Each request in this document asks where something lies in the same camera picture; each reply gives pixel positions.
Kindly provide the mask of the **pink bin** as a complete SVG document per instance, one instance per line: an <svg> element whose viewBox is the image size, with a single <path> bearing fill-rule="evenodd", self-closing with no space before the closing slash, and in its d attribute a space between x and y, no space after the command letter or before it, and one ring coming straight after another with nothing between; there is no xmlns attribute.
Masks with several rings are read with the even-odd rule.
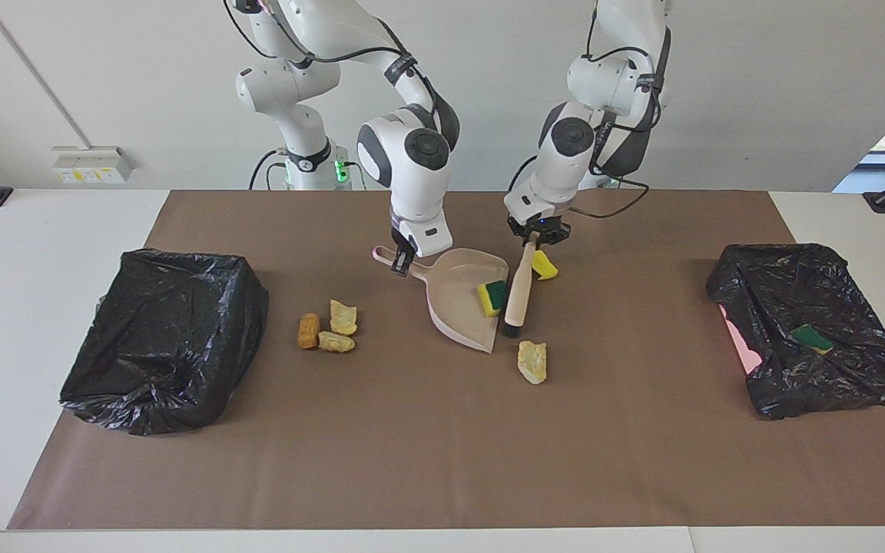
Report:
<svg viewBox="0 0 885 553"><path fill-rule="evenodd" d="M731 340L733 340L735 351L737 351L737 356L740 358L742 369L744 369L744 373L750 375L755 371L763 362L763 358L761 355L754 351L748 344L747 340L741 335L740 330L737 326L731 322L730 317L728 317L728 312L724 308L722 304L718 305L721 315L724 320L724 324L727 327L728 335L730 335Z"/></svg>

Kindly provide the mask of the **brown paper table mat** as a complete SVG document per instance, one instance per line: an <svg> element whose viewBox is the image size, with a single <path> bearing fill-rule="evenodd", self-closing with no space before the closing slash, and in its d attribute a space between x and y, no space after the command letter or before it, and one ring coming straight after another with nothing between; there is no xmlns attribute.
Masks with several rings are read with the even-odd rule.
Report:
<svg viewBox="0 0 885 553"><path fill-rule="evenodd" d="M371 256L386 193L177 191L147 245L245 257L266 333L217 423L137 437L64 413L13 529L885 525L885 407L755 412L705 283L724 246L784 243L766 193L654 191L573 218L532 290L519 373L433 328ZM299 349L358 308L348 353Z"/></svg>

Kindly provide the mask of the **white wall outlet box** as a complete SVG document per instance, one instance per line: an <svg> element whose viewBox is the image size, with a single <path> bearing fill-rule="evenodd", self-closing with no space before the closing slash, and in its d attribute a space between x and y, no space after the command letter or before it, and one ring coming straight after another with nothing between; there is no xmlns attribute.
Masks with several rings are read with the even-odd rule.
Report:
<svg viewBox="0 0 885 553"><path fill-rule="evenodd" d="M52 169L64 185L124 185L134 171L119 147L53 147Z"/></svg>

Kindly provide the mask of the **green yellow sponge piece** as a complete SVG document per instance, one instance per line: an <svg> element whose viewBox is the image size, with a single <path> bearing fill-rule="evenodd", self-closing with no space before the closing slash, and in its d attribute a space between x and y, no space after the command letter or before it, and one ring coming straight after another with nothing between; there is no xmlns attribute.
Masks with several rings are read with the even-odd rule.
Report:
<svg viewBox="0 0 885 553"><path fill-rule="evenodd" d="M819 333L818 330L815 329L815 326L812 326L810 323L805 323L802 326L798 326L796 329L792 329L790 332L790 338L794 342L821 355L831 353L834 349L834 343L832 340L829 340L828 337Z"/></svg>
<svg viewBox="0 0 885 553"><path fill-rule="evenodd" d="M498 317L505 308L507 283L505 280L489 281L479 284L476 292L481 305L482 314L488 318Z"/></svg>

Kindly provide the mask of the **beige plastic dustpan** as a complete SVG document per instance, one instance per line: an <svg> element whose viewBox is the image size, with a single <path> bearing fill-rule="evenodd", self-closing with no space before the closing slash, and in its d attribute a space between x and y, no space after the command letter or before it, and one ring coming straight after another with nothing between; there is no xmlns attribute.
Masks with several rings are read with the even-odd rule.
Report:
<svg viewBox="0 0 885 553"><path fill-rule="evenodd" d="M491 353L498 322L482 311L477 286L506 280L507 262L484 251L453 248L432 265L416 261L408 274L424 281L427 305L433 325L445 336L470 349Z"/></svg>

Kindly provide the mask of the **thin grey wall conduit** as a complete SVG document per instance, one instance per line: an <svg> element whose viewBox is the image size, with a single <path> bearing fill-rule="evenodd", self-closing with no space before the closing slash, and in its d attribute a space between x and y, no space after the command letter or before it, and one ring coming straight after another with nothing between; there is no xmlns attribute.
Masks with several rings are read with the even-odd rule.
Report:
<svg viewBox="0 0 885 553"><path fill-rule="evenodd" d="M34 61L29 58L27 52L25 52L25 50L22 49L20 43L15 40L14 35L9 31L7 25L4 24L2 18L0 18L0 35L7 43L7 45L9 45L15 56L17 56L17 59L20 61L22 66L24 66L25 70L28 71L29 76L31 76L32 80L34 80L35 83L38 85L39 90L42 91L42 94L45 95L50 104L52 104L53 108L55 108L58 115L62 118L63 122L70 129L71 133L76 136L77 148L80 148L80 150L88 150L88 148L94 147L94 144L92 144L91 140L88 139L87 133L85 133L85 131L81 129L81 126L78 125L76 119L71 116L71 113L63 104L59 96L56 95L55 91L52 90L51 85L47 83L45 77L43 77L42 73L39 72L38 67L35 66Z"/></svg>

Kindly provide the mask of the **black plastic trash bag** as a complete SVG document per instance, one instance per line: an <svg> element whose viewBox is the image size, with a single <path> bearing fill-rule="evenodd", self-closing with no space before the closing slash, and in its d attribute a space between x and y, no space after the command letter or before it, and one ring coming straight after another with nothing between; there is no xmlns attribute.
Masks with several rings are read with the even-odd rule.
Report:
<svg viewBox="0 0 885 553"><path fill-rule="evenodd" d="M747 344L763 358L747 375L760 416L885 406L885 326L847 261L817 243L728 245L706 282ZM821 355L794 342L810 323L834 343Z"/></svg>
<svg viewBox="0 0 885 553"><path fill-rule="evenodd" d="M242 256L125 252L60 406L134 436L210 425L259 350L268 304L267 288Z"/></svg>

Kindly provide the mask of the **beige handled black bristle brush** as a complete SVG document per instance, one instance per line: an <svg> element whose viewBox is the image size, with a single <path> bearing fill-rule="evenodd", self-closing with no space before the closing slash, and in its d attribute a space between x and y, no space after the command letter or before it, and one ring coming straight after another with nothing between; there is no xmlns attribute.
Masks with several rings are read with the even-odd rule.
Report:
<svg viewBox="0 0 885 553"><path fill-rule="evenodd" d="M510 283L509 294L503 308L501 325L503 336L519 337L524 326L532 287L532 263L537 251L538 238L537 232L531 232L523 246L519 266Z"/></svg>

